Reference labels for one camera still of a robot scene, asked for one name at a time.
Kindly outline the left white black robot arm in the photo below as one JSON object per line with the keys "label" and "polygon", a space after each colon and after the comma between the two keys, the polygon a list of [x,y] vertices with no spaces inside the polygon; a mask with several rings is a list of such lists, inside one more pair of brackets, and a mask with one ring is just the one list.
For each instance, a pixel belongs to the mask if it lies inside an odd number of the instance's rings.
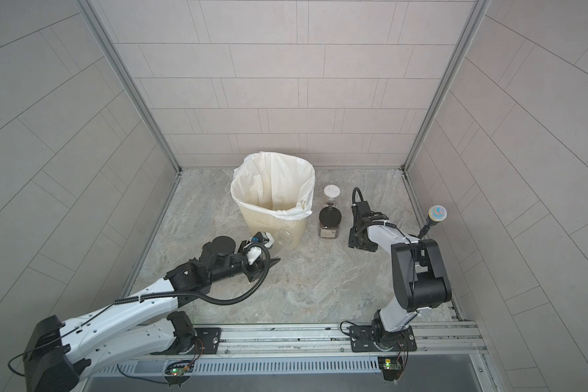
{"label": "left white black robot arm", "polygon": [[28,391],[71,391],[92,374],[142,354],[187,354],[202,341],[183,306],[195,300],[236,305],[251,297],[278,263],[273,235],[241,244],[227,236],[203,246],[131,297],[65,321],[49,316],[34,327],[22,354]]}

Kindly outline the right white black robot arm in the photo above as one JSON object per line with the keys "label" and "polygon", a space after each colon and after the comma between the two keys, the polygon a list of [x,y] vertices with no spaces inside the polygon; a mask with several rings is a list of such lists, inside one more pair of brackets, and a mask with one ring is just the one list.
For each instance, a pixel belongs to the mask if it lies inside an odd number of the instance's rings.
{"label": "right white black robot arm", "polygon": [[385,214],[370,209],[367,201],[352,202],[351,211],[354,225],[348,246],[371,253],[381,249],[390,256],[394,296],[372,320],[372,340],[388,350],[404,338],[420,310],[434,309],[452,299],[439,245],[425,238],[448,213],[445,207],[434,205],[419,234],[406,235]]}

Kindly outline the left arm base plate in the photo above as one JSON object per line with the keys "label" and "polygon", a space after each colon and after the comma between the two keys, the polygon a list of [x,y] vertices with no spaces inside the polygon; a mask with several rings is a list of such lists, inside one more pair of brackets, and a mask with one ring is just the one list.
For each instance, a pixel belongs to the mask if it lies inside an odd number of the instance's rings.
{"label": "left arm base plate", "polygon": [[215,354],[220,344],[220,328],[197,328],[191,334],[176,337],[171,346],[152,355],[190,355]]}

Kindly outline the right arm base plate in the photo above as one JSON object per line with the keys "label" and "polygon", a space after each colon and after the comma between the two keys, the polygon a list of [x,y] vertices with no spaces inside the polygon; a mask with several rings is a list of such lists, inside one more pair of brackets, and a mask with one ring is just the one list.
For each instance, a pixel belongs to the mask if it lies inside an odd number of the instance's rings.
{"label": "right arm base plate", "polygon": [[351,325],[347,335],[354,353],[417,351],[411,326],[403,331],[388,333],[381,327]]}

